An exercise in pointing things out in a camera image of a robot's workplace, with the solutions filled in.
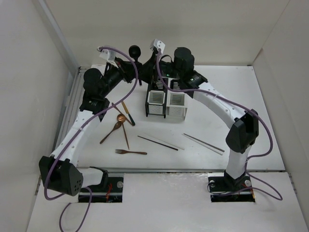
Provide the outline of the black spoon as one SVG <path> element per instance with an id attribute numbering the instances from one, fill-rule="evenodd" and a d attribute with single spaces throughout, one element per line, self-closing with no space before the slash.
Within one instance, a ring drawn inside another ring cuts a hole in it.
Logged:
<path id="1" fill-rule="evenodd" d="M 141 56 L 140 47 L 137 45 L 132 45 L 129 50 L 129 56 L 134 60 L 134 63 L 137 67 L 137 70 L 142 66 L 142 64 L 138 61 L 139 57 Z"/>

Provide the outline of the dark copper spoon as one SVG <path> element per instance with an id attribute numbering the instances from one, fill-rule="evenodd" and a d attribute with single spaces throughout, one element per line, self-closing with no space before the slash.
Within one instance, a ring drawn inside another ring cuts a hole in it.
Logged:
<path id="1" fill-rule="evenodd" d="M 114 131 L 119 129 L 122 126 L 122 123 L 120 121 L 116 122 L 113 129 L 100 141 L 100 144 L 102 144 Z"/>

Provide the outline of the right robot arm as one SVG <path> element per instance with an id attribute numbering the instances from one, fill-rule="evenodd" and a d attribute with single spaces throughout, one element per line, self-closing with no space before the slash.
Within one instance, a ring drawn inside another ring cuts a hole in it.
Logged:
<path id="1" fill-rule="evenodd" d="M 225 99 L 206 77 L 194 69 L 195 58 L 186 47 L 178 47 L 170 62 L 164 58 L 163 45 L 152 45 L 152 55 L 139 70 L 140 79 L 148 84 L 146 114 L 166 115 L 172 107 L 183 109 L 185 97 L 202 103 L 214 112 L 228 127 L 225 142 L 229 160 L 222 177 L 210 179 L 215 191 L 240 190 L 250 178 L 245 174 L 251 146 L 259 135 L 258 113 Z"/>

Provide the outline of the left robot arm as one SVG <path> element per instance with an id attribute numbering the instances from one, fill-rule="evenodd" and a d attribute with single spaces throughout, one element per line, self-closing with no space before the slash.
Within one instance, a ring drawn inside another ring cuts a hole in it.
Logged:
<path id="1" fill-rule="evenodd" d="M 50 156 L 43 156 L 39 169 L 44 186 L 44 196 L 53 200 L 47 191 L 53 190 L 62 195 L 77 195 L 81 189 L 92 186 L 96 191 L 104 191 L 108 186 L 108 173 L 98 167 L 85 170 L 77 168 L 77 161 L 92 131 L 102 122 L 111 109 L 107 95 L 121 82 L 137 82 L 140 62 L 123 61 L 115 58 L 102 73 L 90 68 L 84 73 L 84 95 L 79 112 L 69 132 Z"/>

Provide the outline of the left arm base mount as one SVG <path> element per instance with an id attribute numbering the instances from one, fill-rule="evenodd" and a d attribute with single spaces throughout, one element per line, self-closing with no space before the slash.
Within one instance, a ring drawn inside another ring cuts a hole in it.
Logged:
<path id="1" fill-rule="evenodd" d="M 121 203 L 124 177 L 110 175 L 107 170 L 97 167 L 80 169 L 83 175 L 82 189 L 78 193 L 78 202 Z"/>

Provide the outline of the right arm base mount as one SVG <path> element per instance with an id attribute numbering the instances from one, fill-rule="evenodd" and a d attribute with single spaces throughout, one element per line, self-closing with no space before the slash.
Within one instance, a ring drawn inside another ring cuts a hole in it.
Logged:
<path id="1" fill-rule="evenodd" d="M 255 202 L 251 179 L 246 174 L 233 179 L 224 172 L 223 175 L 210 175 L 208 181 L 212 203 Z"/>

